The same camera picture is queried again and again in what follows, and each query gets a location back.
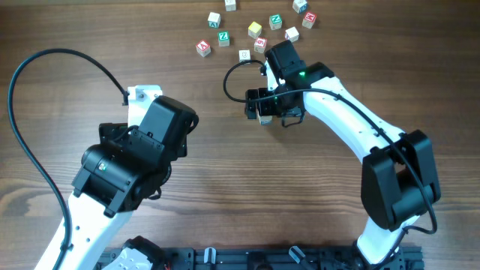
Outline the red Y block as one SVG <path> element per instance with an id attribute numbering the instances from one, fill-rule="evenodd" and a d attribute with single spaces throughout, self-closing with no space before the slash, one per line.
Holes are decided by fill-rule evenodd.
<path id="1" fill-rule="evenodd" d="M 258 115 L 257 118 L 261 125 L 270 125 L 273 121 L 273 117 L 271 115 Z"/>

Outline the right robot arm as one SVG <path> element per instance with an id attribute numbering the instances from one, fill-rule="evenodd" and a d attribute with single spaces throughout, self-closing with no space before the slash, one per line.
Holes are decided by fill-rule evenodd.
<path id="1" fill-rule="evenodd" d="M 267 125 L 278 117 L 283 127 L 293 117 L 319 119 L 334 131 L 361 161 L 361 202 L 368 219 L 356 241 L 364 264 L 375 269 L 391 262 L 403 237 L 417 230 L 428 214 L 437 231 L 433 204 L 441 197 L 431 141 L 425 133 L 406 133 L 383 121 L 356 100 L 323 63 L 308 66 L 289 40 L 264 54 L 260 73 L 265 88 L 245 93 L 245 114 Z"/>

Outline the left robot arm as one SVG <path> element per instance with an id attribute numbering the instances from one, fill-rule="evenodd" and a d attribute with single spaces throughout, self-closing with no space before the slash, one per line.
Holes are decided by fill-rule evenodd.
<path id="1" fill-rule="evenodd" d="M 199 117 L 167 96 L 155 98 L 138 125 L 116 134 L 117 125 L 83 154 L 63 221 L 37 269 L 93 269 L 117 232 L 144 199 L 156 200 L 172 173 L 171 163 L 187 154 L 187 135 Z"/>

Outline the white block black drawing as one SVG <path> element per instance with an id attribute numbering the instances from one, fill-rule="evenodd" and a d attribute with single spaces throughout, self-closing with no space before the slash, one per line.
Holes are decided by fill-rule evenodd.
<path id="1" fill-rule="evenodd" d="M 238 51 L 238 58 L 239 58 L 239 62 L 242 63 L 242 62 L 246 62 L 248 63 L 248 61 L 251 60 L 251 52 L 249 49 L 241 49 Z"/>

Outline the red 9 block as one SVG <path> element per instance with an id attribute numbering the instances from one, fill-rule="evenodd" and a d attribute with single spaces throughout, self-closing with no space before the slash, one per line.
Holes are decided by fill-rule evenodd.
<path id="1" fill-rule="evenodd" d="M 267 47 L 267 39 L 263 37 L 257 37 L 253 45 L 254 51 L 257 53 L 264 53 L 266 50 L 266 47 Z"/>

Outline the white block red side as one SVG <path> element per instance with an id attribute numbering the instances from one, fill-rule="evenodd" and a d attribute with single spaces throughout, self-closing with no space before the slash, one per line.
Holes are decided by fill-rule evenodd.
<path id="1" fill-rule="evenodd" d="M 285 30 L 285 39 L 291 41 L 292 43 L 299 39 L 299 31 L 295 26 Z"/>

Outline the yellow top block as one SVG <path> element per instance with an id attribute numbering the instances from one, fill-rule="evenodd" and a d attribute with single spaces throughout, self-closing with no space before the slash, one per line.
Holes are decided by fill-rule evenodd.
<path id="1" fill-rule="evenodd" d="M 261 35 L 262 29 L 263 27 L 258 22 L 253 21 L 248 26 L 248 35 L 253 39 L 257 39 Z"/>

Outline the green N block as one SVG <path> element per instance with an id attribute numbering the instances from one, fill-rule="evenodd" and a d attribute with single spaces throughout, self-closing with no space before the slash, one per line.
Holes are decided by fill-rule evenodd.
<path id="1" fill-rule="evenodd" d="M 282 27 L 283 20 L 279 13 L 271 15 L 269 17 L 269 25 L 271 30 L 278 30 Z"/>

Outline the red M block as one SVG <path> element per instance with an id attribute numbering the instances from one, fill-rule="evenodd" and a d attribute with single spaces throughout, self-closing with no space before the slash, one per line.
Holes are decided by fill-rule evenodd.
<path id="1" fill-rule="evenodd" d="M 317 20 L 317 15 L 313 12 L 308 11 L 302 20 L 302 26 L 307 29 L 312 29 Z"/>

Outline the green Z block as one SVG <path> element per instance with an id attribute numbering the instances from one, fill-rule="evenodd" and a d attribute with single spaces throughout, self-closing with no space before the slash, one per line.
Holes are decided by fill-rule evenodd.
<path id="1" fill-rule="evenodd" d="M 219 31 L 217 39 L 219 47 L 228 47 L 230 45 L 230 33 L 228 31 Z"/>

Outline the blue sided block top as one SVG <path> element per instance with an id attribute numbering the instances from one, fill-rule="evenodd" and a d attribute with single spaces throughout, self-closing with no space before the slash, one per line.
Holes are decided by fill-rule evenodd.
<path id="1" fill-rule="evenodd" d="M 301 14 L 305 12 L 308 8 L 307 0 L 293 0 L 292 9 L 297 13 Z"/>

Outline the red A block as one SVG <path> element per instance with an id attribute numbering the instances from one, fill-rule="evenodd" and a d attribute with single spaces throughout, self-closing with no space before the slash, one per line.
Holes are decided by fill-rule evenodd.
<path id="1" fill-rule="evenodd" d="M 202 56 L 206 57 L 212 51 L 210 44 L 206 40 L 201 40 L 196 44 L 196 51 Z"/>

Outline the teal sided white block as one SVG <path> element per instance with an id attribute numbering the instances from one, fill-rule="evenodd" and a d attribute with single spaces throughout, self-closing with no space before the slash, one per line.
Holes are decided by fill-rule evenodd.
<path id="1" fill-rule="evenodd" d="M 218 29 L 221 23 L 221 15 L 219 13 L 210 12 L 208 15 L 208 27 Z"/>

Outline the plain block top edge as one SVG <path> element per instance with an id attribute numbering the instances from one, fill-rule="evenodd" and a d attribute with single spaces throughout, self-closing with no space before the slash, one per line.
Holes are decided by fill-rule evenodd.
<path id="1" fill-rule="evenodd" d="M 236 10 L 236 0 L 224 0 L 224 5 L 227 12 Z"/>

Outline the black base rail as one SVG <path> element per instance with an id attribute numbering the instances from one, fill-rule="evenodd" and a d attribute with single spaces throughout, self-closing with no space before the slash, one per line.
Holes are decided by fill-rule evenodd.
<path id="1" fill-rule="evenodd" d="M 165 248 L 161 269 L 172 270 L 291 270 L 303 269 L 290 255 L 287 249 L 235 249 L 216 250 L 214 262 L 205 262 L 204 250 L 193 248 Z M 354 253 L 351 247 L 334 246 L 322 248 L 304 248 L 302 252 L 313 269 L 366 269 L 367 264 Z M 424 270 L 422 249 L 420 247 L 402 247 L 395 258 L 386 263 L 385 270 Z"/>

